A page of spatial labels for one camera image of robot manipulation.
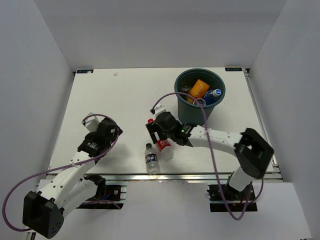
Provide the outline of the dark green plastic bin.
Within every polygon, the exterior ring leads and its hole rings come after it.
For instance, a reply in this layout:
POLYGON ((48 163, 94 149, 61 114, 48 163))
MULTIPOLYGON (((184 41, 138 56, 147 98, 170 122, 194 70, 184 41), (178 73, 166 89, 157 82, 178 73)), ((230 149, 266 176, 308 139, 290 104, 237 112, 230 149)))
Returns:
MULTIPOLYGON (((226 86, 223 80, 216 73, 203 69, 203 68, 192 68, 182 72, 175 80, 174 91, 176 93, 182 92, 182 87, 189 86, 190 89, 195 85, 197 80, 202 80, 207 83, 210 88, 209 90, 220 89, 221 96, 218 101, 213 104, 202 106, 206 115, 206 118, 210 116, 215 106, 220 104, 225 97, 226 86)), ((203 117, 201 108, 199 105, 191 104, 187 101, 188 96, 180 94, 177 96, 178 105, 178 118, 182 123, 193 123, 197 125, 203 125, 205 119, 203 117)))

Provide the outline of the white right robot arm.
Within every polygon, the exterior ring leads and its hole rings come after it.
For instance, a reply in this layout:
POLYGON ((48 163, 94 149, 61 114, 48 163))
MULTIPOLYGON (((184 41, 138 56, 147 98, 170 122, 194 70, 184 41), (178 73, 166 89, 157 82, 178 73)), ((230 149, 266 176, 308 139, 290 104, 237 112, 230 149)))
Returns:
POLYGON ((205 129, 194 123, 180 123, 173 115, 164 111, 155 120, 146 124, 154 143, 171 139, 180 146, 212 148, 237 158, 238 169, 226 184, 226 195, 236 200, 255 179, 264 177, 274 155, 274 149, 253 128, 244 132, 225 132, 205 129))

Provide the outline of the aluminium table front rail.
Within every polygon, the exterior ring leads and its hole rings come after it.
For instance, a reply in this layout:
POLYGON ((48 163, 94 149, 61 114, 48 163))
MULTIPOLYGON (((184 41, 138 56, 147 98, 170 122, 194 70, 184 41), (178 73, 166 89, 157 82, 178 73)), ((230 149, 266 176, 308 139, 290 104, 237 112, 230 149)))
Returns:
MULTIPOLYGON (((217 176, 214 173, 196 173, 196 174, 97 174, 107 181, 193 181, 209 182, 215 181, 217 176)), ((227 181, 231 173, 220 173, 218 177, 221 181, 227 181)), ((280 173, 266 173, 264 181, 283 181, 280 173)))

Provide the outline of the orange juice bottle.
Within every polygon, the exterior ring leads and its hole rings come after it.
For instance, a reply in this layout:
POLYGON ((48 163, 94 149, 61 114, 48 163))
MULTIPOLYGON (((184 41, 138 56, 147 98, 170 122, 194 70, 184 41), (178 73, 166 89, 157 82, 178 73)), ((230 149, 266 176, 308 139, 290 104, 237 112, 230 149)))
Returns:
POLYGON ((207 83, 198 79, 188 94, 195 99, 199 99, 202 98, 209 89, 210 86, 207 83))
POLYGON ((190 103, 190 104, 193 104, 193 103, 194 103, 194 100, 188 97, 188 98, 187 98, 187 102, 190 103))

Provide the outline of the red label water bottle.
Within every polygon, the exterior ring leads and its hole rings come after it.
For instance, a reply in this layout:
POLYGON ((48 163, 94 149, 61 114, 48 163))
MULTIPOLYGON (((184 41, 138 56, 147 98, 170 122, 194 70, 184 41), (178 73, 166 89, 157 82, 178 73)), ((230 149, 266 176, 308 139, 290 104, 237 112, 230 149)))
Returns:
POLYGON ((146 128, 149 132, 152 142, 159 150, 160 156, 169 161, 174 157, 174 150, 167 138, 165 138, 164 132, 158 126, 158 124, 150 118, 147 121, 146 128))

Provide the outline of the pepsi bottle black cap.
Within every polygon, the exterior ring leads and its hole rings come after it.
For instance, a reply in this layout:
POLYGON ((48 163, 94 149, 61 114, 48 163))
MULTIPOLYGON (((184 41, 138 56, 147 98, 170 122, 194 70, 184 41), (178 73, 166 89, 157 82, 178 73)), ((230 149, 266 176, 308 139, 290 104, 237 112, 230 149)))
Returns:
POLYGON ((151 143, 146 144, 144 156, 147 173, 150 175, 158 174, 160 172, 160 165, 158 162, 157 154, 151 143))

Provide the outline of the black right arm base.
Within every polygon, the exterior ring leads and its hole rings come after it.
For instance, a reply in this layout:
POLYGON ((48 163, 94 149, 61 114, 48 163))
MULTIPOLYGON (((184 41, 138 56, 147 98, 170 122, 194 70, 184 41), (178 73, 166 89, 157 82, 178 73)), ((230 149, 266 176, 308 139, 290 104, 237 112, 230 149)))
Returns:
MULTIPOLYGON (((243 191, 233 191, 231 188, 221 185, 226 203, 232 212, 240 213, 247 201, 246 212, 257 212, 258 207, 254 202, 256 199, 255 191, 252 186, 247 185, 243 191)), ((226 213, 228 210, 224 205, 221 191, 218 184, 209 184, 207 186, 207 194, 209 198, 209 207, 211 213, 226 213)))

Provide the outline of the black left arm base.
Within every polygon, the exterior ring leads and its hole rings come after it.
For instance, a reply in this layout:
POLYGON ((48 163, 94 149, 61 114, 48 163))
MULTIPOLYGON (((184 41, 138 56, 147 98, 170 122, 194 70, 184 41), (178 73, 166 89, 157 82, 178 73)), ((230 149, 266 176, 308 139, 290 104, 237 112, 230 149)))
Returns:
POLYGON ((93 183, 95 195, 84 201, 78 209, 121 210, 127 195, 128 182, 108 180, 97 174, 89 174, 81 182, 93 183))

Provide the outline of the blue sticker left corner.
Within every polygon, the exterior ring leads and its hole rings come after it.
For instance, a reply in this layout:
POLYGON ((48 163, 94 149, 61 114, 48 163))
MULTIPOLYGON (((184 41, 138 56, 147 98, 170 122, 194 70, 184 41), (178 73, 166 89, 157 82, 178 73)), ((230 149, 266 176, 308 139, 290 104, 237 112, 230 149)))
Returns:
POLYGON ((78 69, 76 74, 92 74, 93 72, 93 69, 78 69))

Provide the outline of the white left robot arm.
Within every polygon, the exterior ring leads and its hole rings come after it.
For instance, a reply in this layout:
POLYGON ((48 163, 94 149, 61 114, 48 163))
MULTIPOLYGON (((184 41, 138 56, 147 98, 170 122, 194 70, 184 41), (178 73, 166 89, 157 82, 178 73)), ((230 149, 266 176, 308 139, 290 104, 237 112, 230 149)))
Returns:
POLYGON ((70 160, 70 167, 61 170, 39 191, 30 191, 23 201, 22 222, 47 239, 61 229, 65 218, 82 203, 101 201, 106 180, 97 174, 86 173, 105 156, 122 134, 121 128, 108 117, 98 120, 91 115, 82 124, 89 133, 70 160))

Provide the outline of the tall blue label water bottle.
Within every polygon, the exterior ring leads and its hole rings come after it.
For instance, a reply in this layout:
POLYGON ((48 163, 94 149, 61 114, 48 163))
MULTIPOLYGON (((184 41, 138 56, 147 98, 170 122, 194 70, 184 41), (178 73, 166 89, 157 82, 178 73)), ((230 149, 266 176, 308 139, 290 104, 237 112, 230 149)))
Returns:
POLYGON ((208 90, 203 96, 205 105, 207 106, 217 102, 221 94, 222 94, 222 91, 219 88, 208 90))

